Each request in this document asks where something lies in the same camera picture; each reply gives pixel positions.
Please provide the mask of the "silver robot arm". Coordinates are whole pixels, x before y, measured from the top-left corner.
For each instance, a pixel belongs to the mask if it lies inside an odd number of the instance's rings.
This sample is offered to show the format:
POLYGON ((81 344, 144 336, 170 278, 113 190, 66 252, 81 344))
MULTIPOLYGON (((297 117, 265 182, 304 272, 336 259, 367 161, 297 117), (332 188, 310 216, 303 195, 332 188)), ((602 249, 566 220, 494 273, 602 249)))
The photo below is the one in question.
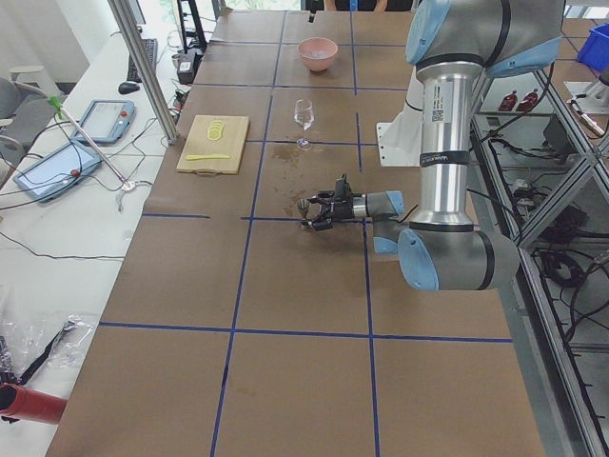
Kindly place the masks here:
POLYGON ((405 281, 423 290, 483 290, 507 283, 520 260, 515 244, 477 230, 466 214, 474 81, 542 70, 560 50, 561 1, 425 1, 416 10, 405 57, 422 83, 421 195, 401 222, 397 191, 354 193, 345 179, 313 198, 302 224, 331 229, 370 218, 374 248, 398 256, 405 281))

